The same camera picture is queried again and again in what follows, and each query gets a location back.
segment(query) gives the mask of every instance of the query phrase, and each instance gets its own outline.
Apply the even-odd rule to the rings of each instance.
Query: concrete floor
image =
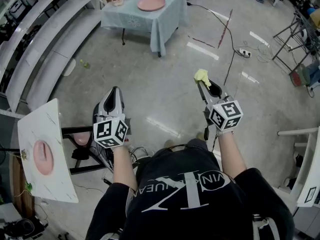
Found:
[[[279,1],[276,7],[272,7],[271,0],[265,0],[264,4],[256,0],[189,1],[226,17],[233,9],[228,26],[234,45],[241,46],[247,41],[249,46],[257,48],[260,41],[250,35],[253,32],[270,44],[274,54],[280,46],[272,36],[291,23],[294,12],[287,0]],[[62,126],[91,125],[94,106],[112,86],[118,86],[124,98],[124,112],[131,118],[129,140],[133,146],[143,146],[152,155],[168,139],[177,144],[186,143],[203,132],[205,104],[193,76],[198,69],[205,69],[209,77],[223,82],[233,51],[228,31],[218,49],[224,26],[211,13],[190,6],[188,14],[189,25],[179,27],[172,35],[165,45],[167,54],[162,58],[151,52],[147,37],[128,32],[126,45],[122,46],[120,31],[96,28],[75,55],[76,68],[70,76],[61,77],[52,95],[59,99]],[[219,59],[187,46],[188,42],[216,54]],[[260,62],[258,50],[245,49],[252,52],[252,57],[244,59],[235,55],[226,81],[227,89],[244,113],[234,136],[247,167],[258,168],[267,181],[277,187],[292,169],[294,144],[293,137],[279,137],[277,131],[318,126],[320,93],[317,91],[320,88],[311,99],[305,87],[292,85],[283,66],[274,61]],[[283,50],[280,56],[292,67],[295,65],[292,54]],[[303,56],[301,49],[294,51],[297,61]],[[80,59],[88,62],[90,68],[84,68]],[[308,57],[304,64],[311,61]],[[73,147],[70,143],[65,145],[72,166],[75,163],[71,159]],[[89,160],[83,165],[93,163]],[[107,185],[101,180],[104,173],[100,170],[73,175],[72,180],[77,185],[105,191]],[[102,193],[75,188],[78,204],[50,201],[50,205],[43,208],[54,232],[68,231],[80,240],[86,236]],[[36,211],[45,218],[39,206]]]

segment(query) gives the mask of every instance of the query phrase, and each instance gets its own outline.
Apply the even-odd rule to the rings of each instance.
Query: black t-shirt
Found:
[[[113,183],[99,201],[86,240],[253,239],[253,214],[272,218],[281,240],[293,217],[259,170],[232,179],[209,151],[166,151],[144,168],[137,192]]]

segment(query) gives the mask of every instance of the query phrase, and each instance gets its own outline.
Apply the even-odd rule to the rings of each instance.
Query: power strip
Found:
[[[239,52],[243,55],[245,58],[250,58],[251,57],[251,52],[247,51],[245,49],[239,48]]]

